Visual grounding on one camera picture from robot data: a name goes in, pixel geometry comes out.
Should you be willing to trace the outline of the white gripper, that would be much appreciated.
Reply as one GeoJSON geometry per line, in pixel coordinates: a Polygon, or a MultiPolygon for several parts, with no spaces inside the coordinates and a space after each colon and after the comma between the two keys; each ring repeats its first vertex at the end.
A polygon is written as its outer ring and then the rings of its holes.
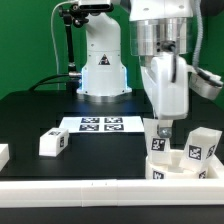
{"type": "Polygon", "coordinates": [[[172,53],[147,57],[146,64],[140,66],[144,90],[156,116],[160,119],[157,125],[157,134],[161,138],[171,138],[172,120],[184,119],[188,114],[187,63],[182,57],[177,56],[176,65],[174,82],[172,82],[172,53]]]}

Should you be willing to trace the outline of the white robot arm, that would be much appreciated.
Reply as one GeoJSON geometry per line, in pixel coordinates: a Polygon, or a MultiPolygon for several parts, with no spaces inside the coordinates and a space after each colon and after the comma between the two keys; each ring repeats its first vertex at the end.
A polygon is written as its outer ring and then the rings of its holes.
{"type": "MultiPolygon", "coordinates": [[[[83,73],[83,88],[90,96],[119,95],[126,80],[118,53],[119,28],[106,13],[121,0],[79,0],[78,9],[87,15],[90,54],[83,73]]],[[[187,22],[200,16],[201,0],[130,0],[132,54],[141,62],[144,90],[158,119],[157,133],[172,134],[172,122],[188,113],[188,76],[198,93],[217,96],[223,83],[194,62],[189,66],[180,55],[186,51],[187,22]]]]}

